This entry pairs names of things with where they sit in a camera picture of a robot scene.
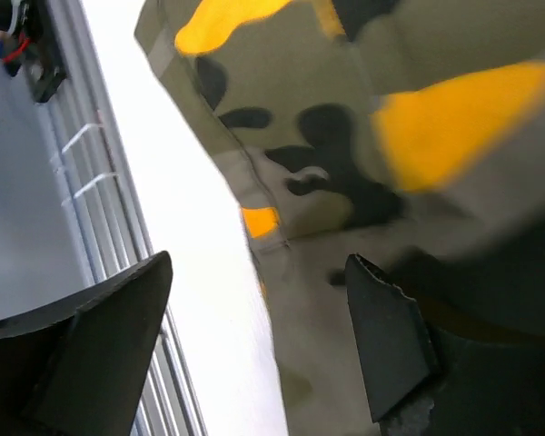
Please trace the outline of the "yellow green camouflage trousers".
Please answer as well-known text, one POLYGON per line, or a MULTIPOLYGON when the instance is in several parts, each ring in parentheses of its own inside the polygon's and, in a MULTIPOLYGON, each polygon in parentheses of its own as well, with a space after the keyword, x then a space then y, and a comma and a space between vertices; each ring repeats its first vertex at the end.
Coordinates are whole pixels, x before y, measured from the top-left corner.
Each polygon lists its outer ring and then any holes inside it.
POLYGON ((545 1, 147 1, 134 35, 242 208, 291 435, 384 435, 352 254, 545 337, 545 1))

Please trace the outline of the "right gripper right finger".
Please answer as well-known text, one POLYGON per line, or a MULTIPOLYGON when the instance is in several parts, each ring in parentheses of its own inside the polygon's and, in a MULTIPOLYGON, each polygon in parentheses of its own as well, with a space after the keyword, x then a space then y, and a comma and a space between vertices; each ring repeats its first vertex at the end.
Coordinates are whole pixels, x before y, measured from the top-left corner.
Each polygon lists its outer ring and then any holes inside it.
POLYGON ((384 435, 545 435, 545 337, 473 319, 348 257, 371 419, 384 435))

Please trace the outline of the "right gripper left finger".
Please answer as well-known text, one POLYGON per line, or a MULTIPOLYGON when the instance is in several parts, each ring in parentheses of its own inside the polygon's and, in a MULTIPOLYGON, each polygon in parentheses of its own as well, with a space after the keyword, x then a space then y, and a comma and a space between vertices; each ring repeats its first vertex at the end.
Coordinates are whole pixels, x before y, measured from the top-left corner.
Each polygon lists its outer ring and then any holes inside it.
POLYGON ((168 252, 0 321, 0 435, 127 435, 173 279, 168 252))

